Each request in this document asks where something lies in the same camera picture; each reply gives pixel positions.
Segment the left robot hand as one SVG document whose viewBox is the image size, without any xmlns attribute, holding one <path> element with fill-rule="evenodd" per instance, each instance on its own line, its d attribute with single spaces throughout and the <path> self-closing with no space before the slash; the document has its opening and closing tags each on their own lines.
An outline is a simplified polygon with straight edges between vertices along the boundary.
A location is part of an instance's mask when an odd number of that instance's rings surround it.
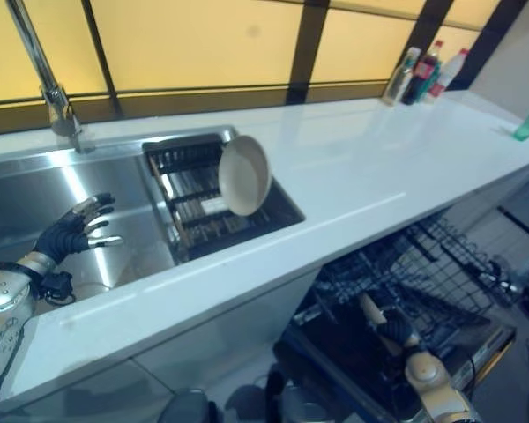
<svg viewBox="0 0 529 423">
<path fill-rule="evenodd" d="M 41 233 L 33 251 L 60 264 L 71 254 L 121 245 L 123 237 L 120 235 L 91 236 L 94 230 L 108 225 L 106 220 L 97 224 L 93 221 L 111 213 L 114 203 L 115 198 L 110 193 L 100 193 L 74 205 Z"/>
</svg>

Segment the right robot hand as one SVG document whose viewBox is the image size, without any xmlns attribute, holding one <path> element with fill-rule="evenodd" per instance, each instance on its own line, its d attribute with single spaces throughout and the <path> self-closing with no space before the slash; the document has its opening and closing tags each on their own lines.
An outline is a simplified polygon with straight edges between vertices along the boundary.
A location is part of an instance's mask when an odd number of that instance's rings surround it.
<svg viewBox="0 0 529 423">
<path fill-rule="evenodd" d="M 421 343 L 413 326 L 400 312 L 387 317 L 367 292 L 360 295 L 359 303 L 369 325 L 392 356 L 399 356 L 406 348 Z"/>
</svg>

